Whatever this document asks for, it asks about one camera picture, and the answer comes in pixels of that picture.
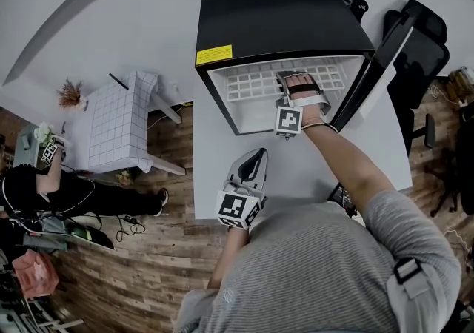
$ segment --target black mini fridge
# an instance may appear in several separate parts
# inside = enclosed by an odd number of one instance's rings
[[[390,83],[415,20],[408,10],[376,49],[342,0],[201,0],[196,70],[236,135],[274,129],[282,70],[313,76],[341,130]]]

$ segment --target yellow sticker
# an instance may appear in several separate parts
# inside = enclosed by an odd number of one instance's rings
[[[196,64],[206,64],[229,58],[232,58],[232,45],[213,47],[212,49],[198,51]]]

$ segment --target strap buckle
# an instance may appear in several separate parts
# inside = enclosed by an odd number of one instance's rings
[[[394,267],[398,284],[403,284],[422,271],[420,263],[415,258],[401,259]]]

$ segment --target gray t-shirt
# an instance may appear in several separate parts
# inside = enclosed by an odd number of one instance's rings
[[[433,266],[450,316],[461,267],[434,223],[396,191],[375,196],[363,218],[367,228],[334,203],[271,215],[220,290],[184,297],[176,332],[397,332],[387,280],[402,258]]]

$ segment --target black stick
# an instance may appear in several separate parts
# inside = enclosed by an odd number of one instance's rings
[[[120,84],[123,88],[125,88],[128,91],[128,87],[125,86],[125,84],[123,84],[122,82],[120,82],[115,76],[113,76],[112,73],[109,73],[109,75],[114,81],[116,81],[118,84]]]

